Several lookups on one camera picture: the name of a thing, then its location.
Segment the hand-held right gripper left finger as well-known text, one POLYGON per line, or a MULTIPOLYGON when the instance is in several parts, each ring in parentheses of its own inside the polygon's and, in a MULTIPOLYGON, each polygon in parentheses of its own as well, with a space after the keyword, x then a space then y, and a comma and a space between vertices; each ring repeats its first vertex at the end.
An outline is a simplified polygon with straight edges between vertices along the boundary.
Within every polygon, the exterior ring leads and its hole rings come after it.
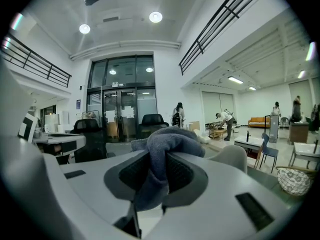
POLYGON ((62 165, 68 183, 86 205, 112 226, 141 238, 136 199, 150 166, 147 151, 62 165))

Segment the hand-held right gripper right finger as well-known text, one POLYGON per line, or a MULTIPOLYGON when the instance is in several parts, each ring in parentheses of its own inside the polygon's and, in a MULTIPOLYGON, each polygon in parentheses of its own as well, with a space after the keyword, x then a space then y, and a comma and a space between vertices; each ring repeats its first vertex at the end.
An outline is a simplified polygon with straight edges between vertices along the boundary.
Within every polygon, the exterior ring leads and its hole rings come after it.
POLYGON ((235 167, 179 152, 168 156, 205 172, 207 185, 191 204, 166 208, 149 232, 151 240, 271 240, 296 211, 235 167), (262 229, 247 214, 248 205, 237 199, 242 194, 249 194, 269 216, 262 229))

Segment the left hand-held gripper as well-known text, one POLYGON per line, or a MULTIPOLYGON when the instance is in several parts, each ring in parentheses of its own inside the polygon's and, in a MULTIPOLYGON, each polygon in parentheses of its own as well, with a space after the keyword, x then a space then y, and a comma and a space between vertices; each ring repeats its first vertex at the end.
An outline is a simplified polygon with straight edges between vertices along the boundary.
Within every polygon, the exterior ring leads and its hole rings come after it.
POLYGON ((65 156, 86 145, 86 137, 71 133, 43 133, 40 120, 27 113, 20 125, 18 137, 33 143, 46 154, 65 156))

